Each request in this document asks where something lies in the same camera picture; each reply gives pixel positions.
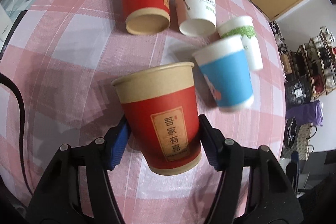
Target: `white wall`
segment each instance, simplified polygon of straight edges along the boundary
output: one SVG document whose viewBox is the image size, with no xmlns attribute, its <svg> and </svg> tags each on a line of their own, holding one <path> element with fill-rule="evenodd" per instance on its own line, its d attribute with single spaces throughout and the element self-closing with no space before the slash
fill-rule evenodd
<svg viewBox="0 0 336 224">
<path fill-rule="evenodd" d="M 336 35 L 336 5 L 330 0 L 309 0 L 290 14 L 277 20 L 285 43 L 292 51 L 319 34 L 321 26 Z M 336 90 L 320 97 L 323 103 L 323 127 L 318 127 L 310 143 L 314 152 L 336 149 Z"/>
</svg>

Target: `pink plaid tablecloth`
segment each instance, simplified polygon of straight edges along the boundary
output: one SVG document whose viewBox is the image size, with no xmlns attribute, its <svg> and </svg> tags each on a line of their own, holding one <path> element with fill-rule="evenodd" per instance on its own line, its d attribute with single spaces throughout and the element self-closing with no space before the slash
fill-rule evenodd
<svg viewBox="0 0 336 224">
<path fill-rule="evenodd" d="M 152 36 L 126 32 L 121 0 L 36 0 L 15 30 L 0 71 L 20 89 L 26 107 L 25 164 L 34 189 L 58 147 L 86 145 L 104 136 L 123 115 L 110 82 L 121 75 L 176 61 L 218 39 L 190 38 L 178 31 L 174 0 L 171 27 Z M 248 0 L 216 0 L 218 23 L 250 15 L 264 69 L 251 73 L 255 101 L 250 109 L 224 114 L 196 68 L 199 114 L 243 146 L 269 145 L 279 157 L 285 121 L 283 74 L 268 22 Z M 29 203 L 18 153 L 19 110 L 14 95 L 0 87 L 0 173 L 10 191 Z M 220 173 L 204 151 L 192 170 L 164 177 L 152 173 L 130 139 L 120 165 L 109 172 L 126 223 L 201 223 L 214 197 Z M 238 214 L 244 210 L 245 170 Z M 91 214 L 85 177 L 83 210 Z"/>
</svg>

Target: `metal screw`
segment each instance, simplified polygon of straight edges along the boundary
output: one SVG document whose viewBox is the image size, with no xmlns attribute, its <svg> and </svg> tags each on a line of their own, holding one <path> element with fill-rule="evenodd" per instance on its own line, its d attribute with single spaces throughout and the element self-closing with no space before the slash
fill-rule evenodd
<svg viewBox="0 0 336 224">
<path fill-rule="evenodd" d="M 96 143 L 96 144 L 103 144 L 104 142 L 105 142 L 104 138 L 97 138 L 97 139 L 95 140 L 95 143 Z"/>
<path fill-rule="evenodd" d="M 233 145 L 235 141 L 233 139 L 225 139 L 224 143 L 227 145 Z"/>
<path fill-rule="evenodd" d="M 261 150 L 268 152 L 269 151 L 269 147 L 267 145 L 260 145 Z"/>
<path fill-rule="evenodd" d="M 60 149 L 61 151 L 65 151 L 65 150 L 67 150 L 68 148 L 69 148 L 69 146 L 68 146 L 66 143 L 62 144 L 62 145 L 59 147 L 59 149 Z"/>
</svg>

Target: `green leaf pattern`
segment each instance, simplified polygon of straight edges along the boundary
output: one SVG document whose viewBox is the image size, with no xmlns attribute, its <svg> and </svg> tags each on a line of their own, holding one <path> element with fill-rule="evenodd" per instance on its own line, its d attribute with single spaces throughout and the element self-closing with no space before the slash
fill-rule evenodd
<svg viewBox="0 0 336 224">
<path fill-rule="evenodd" d="M 243 27 L 238 27 L 236 29 L 233 29 L 233 30 L 223 34 L 221 36 L 221 38 L 230 37 L 230 36 L 233 36 L 233 35 L 236 35 L 236 34 L 239 34 L 242 37 L 244 35 L 246 35 L 249 39 L 256 36 L 253 26 L 243 26 Z"/>
</svg>

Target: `purple bag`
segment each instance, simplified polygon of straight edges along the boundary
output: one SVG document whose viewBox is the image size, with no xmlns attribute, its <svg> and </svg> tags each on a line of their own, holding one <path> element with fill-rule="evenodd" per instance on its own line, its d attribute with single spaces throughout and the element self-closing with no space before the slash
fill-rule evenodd
<svg viewBox="0 0 336 224">
<path fill-rule="evenodd" d="M 296 123 L 301 126 L 305 123 L 313 123 L 315 126 L 322 126 L 323 112 L 319 100 L 308 104 L 292 107 L 286 111 L 286 119 L 296 118 Z"/>
</svg>

